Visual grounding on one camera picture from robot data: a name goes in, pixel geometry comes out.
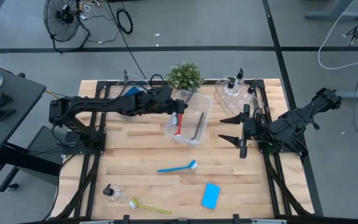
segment green plant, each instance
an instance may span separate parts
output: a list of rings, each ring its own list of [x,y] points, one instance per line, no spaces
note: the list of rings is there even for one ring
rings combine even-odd
[[[194,62],[183,62],[170,69],[167,80],[177,90],[192,91],[203,84],[200,70]]]

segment black table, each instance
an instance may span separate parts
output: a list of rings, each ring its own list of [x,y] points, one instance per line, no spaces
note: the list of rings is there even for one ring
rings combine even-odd
[[[14,131],[41,98],[45,91],[45,86],[18,77],[2,69],[0,69],[0,75],[3,78],[3,83],[0,87],[0,97],[2,93],[5,93],[13,98],[12,102],[0,109],[16,110],[14,114],[0,121],[0,170],[5,164],[12,164],[45,174],[58,175],[59,164],[31,156],[28,154],[27,149],[7,143]],[[15,167],[7,179],[11,180],[16,172],[17,169]]]

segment concrete floor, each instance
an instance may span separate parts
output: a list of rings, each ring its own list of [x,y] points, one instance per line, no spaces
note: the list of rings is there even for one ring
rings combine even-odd
[[[45,1],[5,0],[0,10],[0,49],[51,48],[52,42],[42,18]],[[329,9],[335,1],[269,1],[277,35],[282,47],[319,46],[333,21],[305,19],[308,10]],[[116,9],[121,4],[111,4]],[[126,36],[131,47],[159,46],[273,46],[262,1],[257,0],[147,0],[125,2],[134,21],[134,32]],[[350,8],[358,11],[358,1]],[[105,8],[92,7],[90,15],[104,14]],[[95,18],[86,22],[93,40],[113,38],[117,28],[111,21]],[[340,22],[327,46],[346,45],[343,37],[357,22]],[[73,40],[59,43],[74,47],[83,38],[79,30]],[[85,47],[124,47],[122,37],[105,45],[87,43]],[[134,52],[147,76],[167,74],[169,66],[184,60],[199,64],[205,78],[236,74],[239,67],[247,78],[281,78],[273,51],[189,51]],[[321,87],[354,90],[358,65],[342,70],[325,70],[318,65],[317,52],[284,52],[291,86],[298,106],[307,104]],[[358,52],[323,52],[327,66],[358,61]],[[0,54],[0,66],[14,73],[24,72],[28,79],[65,95],[76,95],[81,80],[118,79],[122,71],[139,75],[128,52],[103,53],[23,53]],[[51,97],[45,95],[21,124],[10,142],[27,147],[47,122]],[[352,101],[342,108],[316,116],[321,129],[306,131],[311,165],[316,179],[323,212],[329,217],[358,218],[358,135],[352,124]],[[0,173],[0,183],[10,171]],[[21,185],[15,192],[0,193],[0,223],[40,220],[52,206],[56,186],[19,172],[14,182]]]

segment black fan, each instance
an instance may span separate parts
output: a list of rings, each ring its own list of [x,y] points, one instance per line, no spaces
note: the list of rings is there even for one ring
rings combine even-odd
[[[87,31],[85,40],[79,47],[65,50],[65,52],[72,52],[82,48],[91,35],[90,31],[80,22],[79,0],[46,0],[44,23],[53,41],[53,48],[60,53],[63,51],[56,49],[55,40],[57,42],[71,40],[77,33],[78,26],[82,26]]]

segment wooden tabletop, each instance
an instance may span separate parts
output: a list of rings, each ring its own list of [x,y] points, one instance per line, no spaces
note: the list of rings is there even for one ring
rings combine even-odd
[[[288,110],[279,79],[265,79],[273,120]],[[83,80],[80,96],[94,97],[96,80]],[[227,114],[214,99],[214,86],[204,85],[200,93],[213,100],[209,121],[200,145],[189,147],[164,135],[167,114],[147,114],[126,118],[108,113],[106,150],[99,163],[92,219],[170,219],[170,218],[241,218],[273,217],[269,187],[262,154],[256,142],[249,141],[248,156],[239,158],[239,150],[218,134],[241,135],[241,125],[222,124]],[[89,123],[90,113],[77,117]],[[313,212],[303,166],[295,153],[280,154],[287,187],[304,206]],[[196,170],[157,173],[158,169],[185,166],[195,159]],[[52,216],[58,215],[78,188],[83,156],[68,162],[60,174],[60,191]],[[201,206],[206,183],[221,188],[216,209]],[[126,196],[110,202],[102,194],[108,184],[122,187]],[[81,214],[85,214],[88,193],[84,194]],[[141,208],[131,208],[136,197],[143,205],[170,210],[171,215]],[[278,194],[283,213],[281,194]]]

